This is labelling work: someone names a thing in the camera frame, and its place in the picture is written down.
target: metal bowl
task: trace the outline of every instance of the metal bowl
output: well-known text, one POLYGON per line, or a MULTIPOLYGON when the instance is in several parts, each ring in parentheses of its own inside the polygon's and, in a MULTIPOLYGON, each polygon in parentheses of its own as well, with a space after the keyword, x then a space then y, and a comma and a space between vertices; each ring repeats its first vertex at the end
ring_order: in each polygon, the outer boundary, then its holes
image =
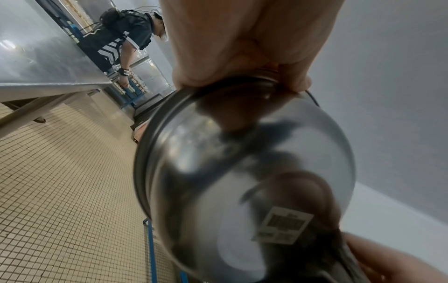
POLYGON ((266 279, 338 228, 355 185, 339 126, 274 73, 182 89, 152 116, 136 193, 168 254, 198 279, 266 279))

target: black t-shirt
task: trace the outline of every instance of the black t-shirt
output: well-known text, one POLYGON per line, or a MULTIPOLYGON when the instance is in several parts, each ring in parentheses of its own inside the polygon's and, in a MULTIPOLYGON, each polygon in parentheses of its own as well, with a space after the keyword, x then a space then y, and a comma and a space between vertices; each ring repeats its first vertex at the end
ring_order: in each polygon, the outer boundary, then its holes
POLYGON ((129 11, 111 28, 100 27, 86 34, 78 46, 101 71, 106 72, 112 65, 120 63, 121 47, 125 40, 136 49, 143 50, 151 42, 153 29, 154 23, 150 16, 129 11))

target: gray wall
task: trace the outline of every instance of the gray wall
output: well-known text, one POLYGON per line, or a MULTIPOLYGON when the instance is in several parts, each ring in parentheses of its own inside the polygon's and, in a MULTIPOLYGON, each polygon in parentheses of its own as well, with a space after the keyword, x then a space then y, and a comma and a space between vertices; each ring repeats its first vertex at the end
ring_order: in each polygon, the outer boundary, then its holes
POLYGON ((448 222, 448 1, 347 0, 310 75, 358 181, 448 222))

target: hand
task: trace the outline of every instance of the hand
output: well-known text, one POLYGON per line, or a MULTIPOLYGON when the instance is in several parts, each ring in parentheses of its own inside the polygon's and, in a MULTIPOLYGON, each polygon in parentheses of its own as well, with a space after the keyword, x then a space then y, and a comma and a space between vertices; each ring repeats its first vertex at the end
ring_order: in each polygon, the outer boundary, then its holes
POLYGON ((411 255, 355 235, 344 237, 372 283, 448 283, 446 275, 411 255))
POLYGON ((343 0, 162 0, 177 58, 176 86, 204 86, 268 65, 293 91, 310 87, 308 69, 343 0))
POLYGON ((129 87, 129 79, 127 76, 120 76, 118 78, 118 83, 125 89, 129 87))

